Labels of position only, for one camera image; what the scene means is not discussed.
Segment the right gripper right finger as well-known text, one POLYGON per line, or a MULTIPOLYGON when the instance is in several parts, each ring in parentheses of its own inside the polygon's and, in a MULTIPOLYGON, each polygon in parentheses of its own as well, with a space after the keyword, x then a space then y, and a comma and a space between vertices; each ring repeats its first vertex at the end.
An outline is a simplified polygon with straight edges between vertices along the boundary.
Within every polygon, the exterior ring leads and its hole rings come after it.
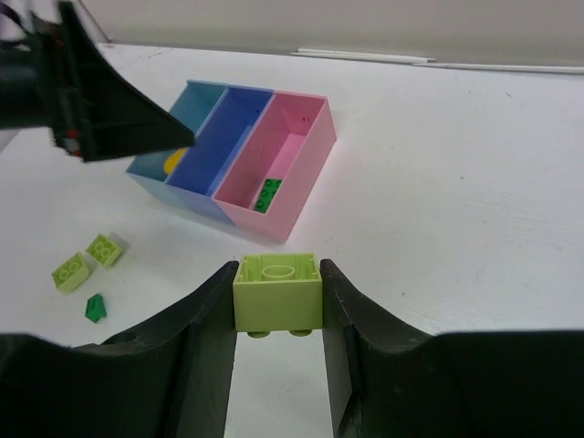
POLYGON ((354 287, 329 259, 323 343, 338 437, 580 437, 579 330, 430 335, 354 287))

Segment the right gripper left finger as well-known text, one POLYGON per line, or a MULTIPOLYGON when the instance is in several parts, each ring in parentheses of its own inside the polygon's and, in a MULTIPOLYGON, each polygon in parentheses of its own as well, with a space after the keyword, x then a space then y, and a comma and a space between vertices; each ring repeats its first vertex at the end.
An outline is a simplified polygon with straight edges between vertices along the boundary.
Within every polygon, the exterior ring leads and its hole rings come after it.
POLYGON ((229 262, 101 344, 1 338, 4 437, 221 437, 235 362, 229 262))

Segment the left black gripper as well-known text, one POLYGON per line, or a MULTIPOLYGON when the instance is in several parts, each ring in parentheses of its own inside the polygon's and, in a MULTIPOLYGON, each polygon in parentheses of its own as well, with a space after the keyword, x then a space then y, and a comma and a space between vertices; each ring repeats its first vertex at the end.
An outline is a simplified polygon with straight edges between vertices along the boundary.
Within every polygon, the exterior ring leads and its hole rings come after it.
POLYGON ((1 40, 1 129, 48 127, 55 144, 84 162, 188 148, 195 134, 124 79, 101 55, 73 3, 58 25, 1 4, 23 35, 1 40))

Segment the yellow rounded lego brick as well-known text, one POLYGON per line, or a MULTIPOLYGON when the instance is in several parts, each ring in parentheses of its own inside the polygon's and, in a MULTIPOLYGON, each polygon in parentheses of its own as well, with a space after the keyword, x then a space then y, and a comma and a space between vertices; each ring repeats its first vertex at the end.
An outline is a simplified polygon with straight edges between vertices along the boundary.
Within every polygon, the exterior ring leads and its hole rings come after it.
POLYGON ((177 166, 180 162, 182 156, 188 151, 187 148, 181 148, 175 152, 173 152, 165 161, 163 165, 163 171, 169 175, 172 173, 173 169, 177 166))

